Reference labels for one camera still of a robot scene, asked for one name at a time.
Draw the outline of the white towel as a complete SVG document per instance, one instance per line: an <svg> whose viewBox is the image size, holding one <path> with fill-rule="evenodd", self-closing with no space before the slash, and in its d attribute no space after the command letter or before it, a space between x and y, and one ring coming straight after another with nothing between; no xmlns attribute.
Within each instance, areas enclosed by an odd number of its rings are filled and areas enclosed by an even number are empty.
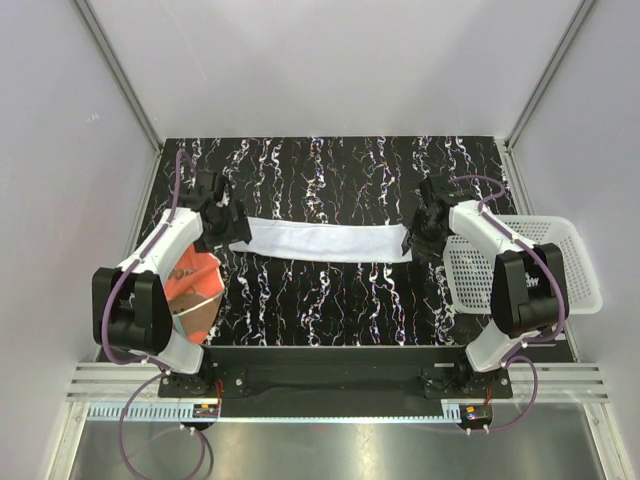
<svg viewBox="0 0 640 480"><path fill-rule="evenodd" d="M252 240L229 245L233 252L325 263L407 263L402 225L355 226L249 219Z"/></svg>

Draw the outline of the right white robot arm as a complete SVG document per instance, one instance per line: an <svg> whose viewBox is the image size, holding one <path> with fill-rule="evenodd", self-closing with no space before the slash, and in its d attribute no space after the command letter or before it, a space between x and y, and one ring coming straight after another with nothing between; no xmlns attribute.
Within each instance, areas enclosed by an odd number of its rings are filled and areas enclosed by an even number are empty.
<svg viewBox="0 0 640 480"><path fill-rule="evenodd" d="M505 195L504 185L483 175L431 174L419 183L423 205L411 220L402 252L421 263L442 256L452 235L464 237L493 268L491 321L465 349L454 384L476 396L489 372L507 367L516 353L562 334L570 313L561 249L517 234L488 206Z"/></svg>

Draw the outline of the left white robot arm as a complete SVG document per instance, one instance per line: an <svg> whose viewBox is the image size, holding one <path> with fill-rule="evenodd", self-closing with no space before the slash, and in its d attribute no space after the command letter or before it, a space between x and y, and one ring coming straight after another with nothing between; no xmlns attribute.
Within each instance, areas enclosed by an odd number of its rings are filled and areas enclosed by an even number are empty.
<svg viewBox="0 0 640 480"><path fill-rule="evenodd" d="M220 245L252 240L248 216L231 181L201 171L194 186L174 192L154 230L115 267L92 277L93 338L114 363L116 350L132 354L165 372L180 373L181 384L196 396L215 386L216 372L203 363L204 349L178 331L165 284L185 251L205 253Z"/></svg>

